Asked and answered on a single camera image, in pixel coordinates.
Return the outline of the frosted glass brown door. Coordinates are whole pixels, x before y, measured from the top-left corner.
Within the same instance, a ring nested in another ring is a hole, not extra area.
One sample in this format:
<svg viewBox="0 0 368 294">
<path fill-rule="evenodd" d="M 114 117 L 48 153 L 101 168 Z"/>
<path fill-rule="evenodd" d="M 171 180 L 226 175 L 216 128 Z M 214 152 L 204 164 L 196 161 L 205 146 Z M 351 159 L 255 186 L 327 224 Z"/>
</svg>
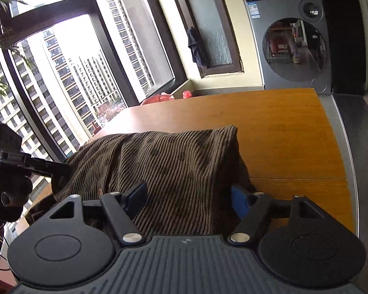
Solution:
<svg viewBox="0 0 368 294">
<path fill-rule="evenodd" d="M 186 34 L 189 27 L 194 27 L 203 42 L 208 66 L 206 68 L 197 66 L 201 77 L 243 72 L 225 1 L 175 0 L 175 3 Z"/>
</svg>

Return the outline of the dark blue hanging cloth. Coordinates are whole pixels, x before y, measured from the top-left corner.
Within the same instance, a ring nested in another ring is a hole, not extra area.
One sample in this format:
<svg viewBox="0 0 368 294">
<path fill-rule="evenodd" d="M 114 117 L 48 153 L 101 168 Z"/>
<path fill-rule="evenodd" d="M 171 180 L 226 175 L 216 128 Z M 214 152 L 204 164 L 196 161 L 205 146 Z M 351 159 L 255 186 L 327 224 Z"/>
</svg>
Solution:
<svg viewBox="0 0 368 294">
<path fill-rule="evenodd" d="M 203 47 L 203 42 L 200 35 L 194 27 L 187 29 L 188 48 L 191 51 L 193 62 L 198 67 L 206 68 L 208 66 L 207 55 Z"/>
</svg>

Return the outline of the grey front-load washing machine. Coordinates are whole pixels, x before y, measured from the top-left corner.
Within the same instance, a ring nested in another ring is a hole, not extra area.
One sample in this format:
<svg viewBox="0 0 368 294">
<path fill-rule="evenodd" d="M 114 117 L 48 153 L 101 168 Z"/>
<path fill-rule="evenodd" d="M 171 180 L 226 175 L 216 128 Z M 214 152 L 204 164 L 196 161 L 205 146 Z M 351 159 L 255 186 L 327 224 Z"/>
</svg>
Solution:
<svg viewBox="0 0 368 294">
<path fill-rule="evenodd" d="M 332 91 L 322 0 L 245 0 L 267 90 Z"/>
</svg>

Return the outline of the brown corduroy dotted dress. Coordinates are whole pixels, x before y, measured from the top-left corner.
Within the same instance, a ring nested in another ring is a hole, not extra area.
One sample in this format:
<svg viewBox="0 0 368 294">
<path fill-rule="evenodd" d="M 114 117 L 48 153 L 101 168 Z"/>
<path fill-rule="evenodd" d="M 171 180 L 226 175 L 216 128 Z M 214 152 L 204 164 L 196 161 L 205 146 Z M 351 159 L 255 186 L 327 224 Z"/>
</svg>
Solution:
<svg viewBox="0 0 368 294">
<path fill-rule="evenodd" d="M 238 224 L 232 187 L 255 191 L 233 125 L 107 135 L 81 147 L 67 163 L 71 177 L 53 179 L 51 193 L 26 213 L 28 224 L 70 195 L 97 200 L 144 182 L 147 202 L 134 223 L 145 237 L 227 235 Z"/>
</svg>

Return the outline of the pink bottle red cap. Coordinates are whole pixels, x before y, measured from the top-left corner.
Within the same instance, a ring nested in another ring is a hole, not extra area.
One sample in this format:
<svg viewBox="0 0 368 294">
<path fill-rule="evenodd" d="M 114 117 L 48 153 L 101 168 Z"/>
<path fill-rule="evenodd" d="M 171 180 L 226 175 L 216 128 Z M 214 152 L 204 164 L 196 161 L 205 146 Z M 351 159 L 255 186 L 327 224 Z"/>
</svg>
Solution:
<svg viewBox="0 0 368 294">
<path fill-rule="evenodd" d="M 189 90 L 183 92 L 183 99 L 191 98 L 192 93 Z"/>
</svg>

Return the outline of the red plastic bag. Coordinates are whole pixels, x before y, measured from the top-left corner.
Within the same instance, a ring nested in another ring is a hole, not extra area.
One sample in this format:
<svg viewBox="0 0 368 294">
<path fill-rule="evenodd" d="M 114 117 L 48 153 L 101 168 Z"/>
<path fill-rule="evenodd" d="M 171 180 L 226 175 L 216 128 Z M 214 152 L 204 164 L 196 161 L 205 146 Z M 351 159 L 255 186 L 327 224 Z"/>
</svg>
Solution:
<svg viewBox="0 0 368 294">
<path fill-rule="evenodd" d="M 144 99 L 143 102 L 141 102 L 141 106 L 147 105 L 147 104 L 155 104 L 158 102 L 168 102 L 171 100 L 174 100 L 174 96 L 171 94 L 167 94 L 165 92 L 162 92 L 161 94 L 154 94 L 146 99 Z"/>
</svg>

